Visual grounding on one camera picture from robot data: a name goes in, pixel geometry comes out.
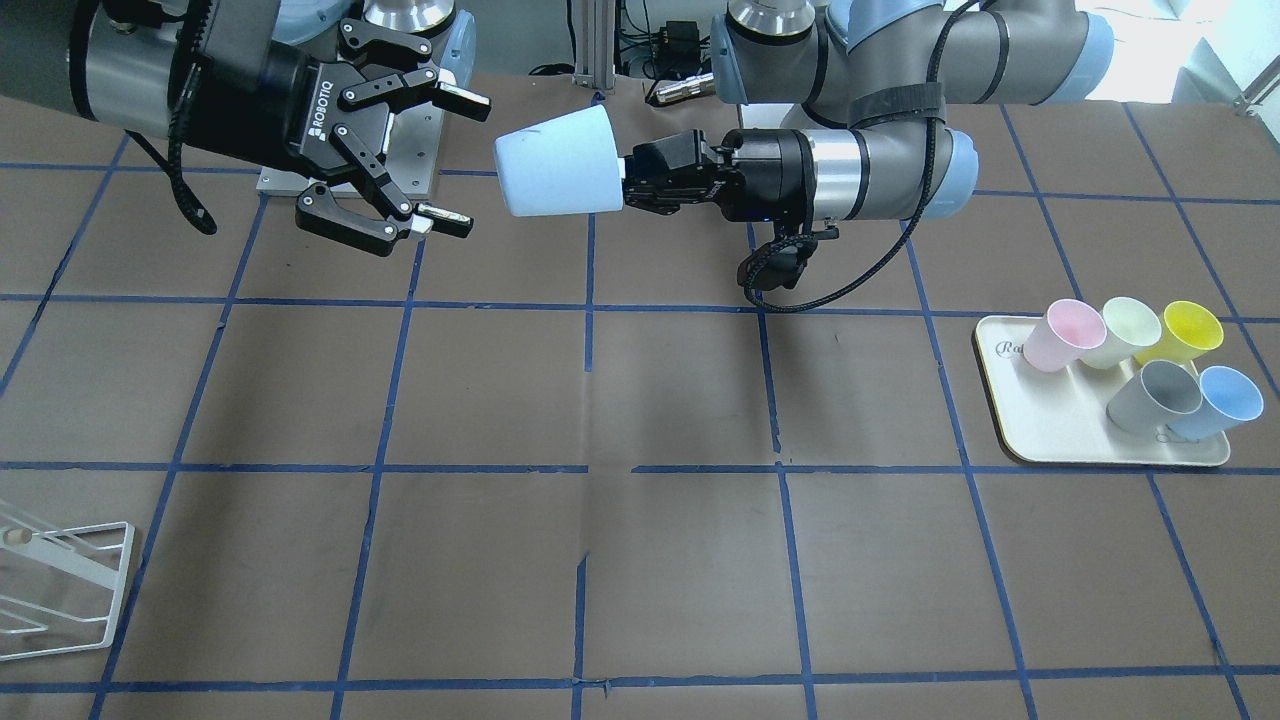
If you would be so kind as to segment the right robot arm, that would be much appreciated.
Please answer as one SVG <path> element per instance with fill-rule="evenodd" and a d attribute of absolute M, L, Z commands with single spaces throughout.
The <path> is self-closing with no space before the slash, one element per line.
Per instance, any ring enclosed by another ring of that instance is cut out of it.
<path fill-rule="evenodd" d="M 5 1 L 3 96 L 125 131 L 205 234 L 187 147 L 301 176 L 298 228 L 384 258 L 474 228 L 392 172 L 413 118 L 489 117 L 474 40 L 453 1 Z"/>

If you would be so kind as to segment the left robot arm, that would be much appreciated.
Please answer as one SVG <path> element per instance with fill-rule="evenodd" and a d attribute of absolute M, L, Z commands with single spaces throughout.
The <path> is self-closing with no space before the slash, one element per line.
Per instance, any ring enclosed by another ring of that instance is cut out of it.
<path fill-rule="evenodd" d="M 1115 33 L 1073 1 L 731 1 L 710 28 L 716 95 L 786 104 L 778 129 L 691 129 L 625 159 L 627 205 L 669 215 L 712 202 L 730 222 L 800 225 L 956 213 L 977 186 L 961 104 L 1078 102 Z"/>

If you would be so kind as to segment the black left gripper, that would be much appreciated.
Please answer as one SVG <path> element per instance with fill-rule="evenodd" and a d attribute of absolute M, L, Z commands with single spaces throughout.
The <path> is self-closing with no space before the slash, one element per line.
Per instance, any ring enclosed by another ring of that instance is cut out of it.
<path fill-rule="evenodd" d="M 690 129 L 635 146 L 622 188 L 626 205 L 660 215 L 712 202 L 728 222 L 810 223 L 817 181 L 795 129 L 732 129 L 719 145 Z"/>

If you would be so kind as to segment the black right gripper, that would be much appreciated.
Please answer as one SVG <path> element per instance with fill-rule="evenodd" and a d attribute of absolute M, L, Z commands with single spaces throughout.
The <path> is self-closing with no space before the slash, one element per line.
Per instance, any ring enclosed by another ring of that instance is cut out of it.
<path fill-rule="evenodd" d="M 344 246 L 387 258 L 412 233 L 468 237 L 471 217 L 408 199 L 381 160 L 381 146 L 390 113 L 430 102 L 485 122 L 492 100 L 448 81 L 426 38 L 357 19 L 338 27 L 343 58 L 357 68 L 371 63 L 390 72 L 370 79 L 347 61 L 325 63 L 271 44 L 257 88 L 244 91 L 215 76 L 212 60 L 182 53 L 180 74 L 198 72 L 186 106 L 184 141 L 315 179 L 296 200 L 294 223 Z M 339 205 L 338 184 L 355 188 L 376 215 Z"/>

